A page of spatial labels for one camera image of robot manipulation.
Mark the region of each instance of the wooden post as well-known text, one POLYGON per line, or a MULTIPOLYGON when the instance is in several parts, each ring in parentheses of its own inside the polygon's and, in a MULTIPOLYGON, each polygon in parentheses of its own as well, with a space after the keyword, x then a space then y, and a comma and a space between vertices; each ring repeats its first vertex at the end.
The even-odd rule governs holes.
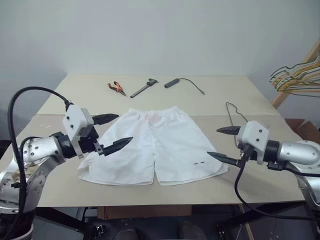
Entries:
MULTIPOLYGON (((304 62, 313 61, 319 54, 320 49, 320 39, 314 44, 308 55, 305 57, 304 62)), ((277 96, 272 100, 271 104, 276 109, 282 104, 282 102, 289 96, 289 93, 279 92, 277 96)))

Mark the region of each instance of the shorts waistband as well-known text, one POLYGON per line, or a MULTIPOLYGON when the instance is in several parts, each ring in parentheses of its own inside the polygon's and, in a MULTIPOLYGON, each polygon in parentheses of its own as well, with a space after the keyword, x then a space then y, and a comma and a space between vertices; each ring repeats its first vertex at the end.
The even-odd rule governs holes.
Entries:
POLYGON ((169 113, 175 112, 177 110, 179 110, 179 108, 177 106, 172 106, 172 107, 164 109, 164 110, 151 110, 151 111, 143 111, 143 110, 139 110, 139 109, 130 108, 128 112, 129 113, 137 113, 137 114, 149 114, 149 115, 157 114, 157 115, 163 116, 163 115, 167 115, 169 113))

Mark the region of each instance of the shorts leg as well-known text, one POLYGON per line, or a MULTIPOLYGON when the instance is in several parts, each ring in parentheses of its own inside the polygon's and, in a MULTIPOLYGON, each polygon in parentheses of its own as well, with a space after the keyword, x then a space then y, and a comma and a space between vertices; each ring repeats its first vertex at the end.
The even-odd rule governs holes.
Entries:
POLYGON ((226 173, 228 166, 211 157, 216 152, 197 124, 178 108, 151 123, 155 173, 160 185, 189 183, 226 173))
POLYGON ((120 117, 100 138, 105 147, 122 138, 133 137, 123 149, 108 155, 90 153, 78 168, 78 177, 107 185, 148 185, 153 183, 152 135, 148 123, 136 112, 120 117))

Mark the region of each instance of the black cable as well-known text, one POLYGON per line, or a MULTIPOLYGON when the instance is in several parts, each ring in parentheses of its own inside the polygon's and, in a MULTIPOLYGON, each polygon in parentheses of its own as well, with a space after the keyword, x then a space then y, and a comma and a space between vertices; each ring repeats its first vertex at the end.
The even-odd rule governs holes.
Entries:
POLYGON ((26 197, 27 197, 26 174, 25 174, 24 163, 22 161, 23 157, 21 158, 21 155, 19 154, 18 144, 17 144, 17 140, 16 140, 16 133, 15 133, 14 122, 13 122, 13 112, 14 112, 14 105, 15 105, 15 102, 18 99, 18 97, 22 93, 29 91, 29 90, 45 91, 45 92, 48 92, 48 93, 51 93, 51 94, 58 96, 59 98, 61 98, 64 101, 66 109, 71 104, 64 96, 60 95, 59 93, 57 93, 51 89, 48 89, 45 87, 40 87, 40 86, 29 86, 29 87, 22 88, 19 91, 17 91, 13 95, 13 97, 11 98, 11 100, 9 102, 9 106, 8 106, 7 121, 8 121, 9 136, 10 136, 10 140, 11 140, 11 144, 12 144, 12 150, 13 150, 13 154, 16 159, 16 163, 18 165, 18 169, 19 169, 20 189, 19 189, 18 213, 15 216, 14 222, 11 225, 11 227, 10 227, 9 231, 7 232, 7 234, 5 235, 5 237, 3 238, 3 240, 9 240, 12 233, 14 232, 14 230, 16 228, 16 224, 19 222, 19 218, 23 214, 23 210, 24 210, 25 202, 26 202, 26 197))
MULTIPOLYGON (((231 126, 234 125, 234 122, 232 121, 228 104, 230 104, 231 106, 233 106, 233 107, 235 108, 235 112, 236 112, 237 114, 239 114, 246 122, 248 122, 248 119, 247 119, 241 112, 238 112, 238 108, 236 107, 236 105, 234 105, 233 103, 227 101, 227 102, 225 102, 225 107, 226 107, 226 110, 227 110, 227 112, 228 112, 228 116, 229 116, 229 120, 230 120, 231 126)), ((237 141, 236 141, 236 136, 235 136, 235 135, 233 135, 233 140, 234 140, 234 145, 235 145, 235 147, 237 148, 238 145, 237 145, 237 141)))
POLYGON ((286 170, 286 171, 289 171, 295 175, 298 175, 298 176, 303 176, 303 177, 315 177, 315 178, 320 178, 320 174, 317 174, 317 173, 304 173, 304 172, 299 172, 299 171, 295 171, 295 170, 292 170, 291 168, 288 168, 288 167, 283 167, 282 170, 286 170))
POLYGON ((191 81, 190 79, 188 79, 188 78, 179 78, 180 80, 181 79, 183 79, 183 80, 187 80, 187 81, 189 81, 190 83, 192 83, 199 91, 200 91, 200 93, 202 93, 203 95, 205 95, 205 92, 204 91, 202 91, 193 81, 191 81))
POLYGON ((271 217, 271 218, 276 218, 276 219, 290 219, 290 220, 307 220, 307 221, 316 221, 316 222, 320 222, 320 218, 316 218, 316 217, 307 217, 307 216, 284 216, 284 215, 274 215, 274 214, 269 214, 267 212, 264 212, 264 211, 260 211, 252 206, 250 206, 239 194, 239 191, 238 191, 238 183, 239 183, 239 180, 242 176, 242 173, 244 172, 244 169, 245 169, 245 166, 246 166, 246 161, 245 160, 241 160, 240 162, 240 170, 239 170, 239 173, 238 175, 236 176, 236 179, 235 179, 235 182, 234 182, 234 191, 235 191, 235 194, 236 196, 240 199, 240 201, 249 209, 257 212, 257 213, 260 213, 262 215, 265 215, 267 217, 271 217))

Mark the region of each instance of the floor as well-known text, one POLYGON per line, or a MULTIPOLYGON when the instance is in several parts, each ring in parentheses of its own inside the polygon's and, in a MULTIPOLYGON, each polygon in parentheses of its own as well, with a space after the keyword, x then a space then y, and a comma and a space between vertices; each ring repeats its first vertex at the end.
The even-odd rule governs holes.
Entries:
MULTIPOLYGON (((75 217, 78 208, 60 207, 57 210, 75 217)), ((228 207, 205 209, 205 214, 198 211, 196 215, 187 217, 154 217, 135 219, 114 219, 108 221, 107 225, 110 234, 102 239, 111 240, 119 229, 133 227, 137 229, 139 237, 143 240, 177 239, 179 236, 179 226, 187 221, 201 226, 208 240, 219 240, 219 236, 213 232, 212 225, 223 219, 230 218, 233 212, 228 207)), ((303 216, 307 212, 304 206, 283 212, 284 215, 303 216)), ((94 220, 94 224, 105 222, 94 220)), ((82 240, 83 235, 79 232, 66 229, 52 223, 44 222, 41 219, 34 219, 33 240, 82 240)), ((250 224, 252 234, 256 240, 316 240, 315 227, 308 221, 282 220, 274 218, 264 218, 250 224)), ((233 230, 233 237, 236 239, 238 228, 233 230)), ((249 240, 246 228, 243 226, 237 240, 249 240)))

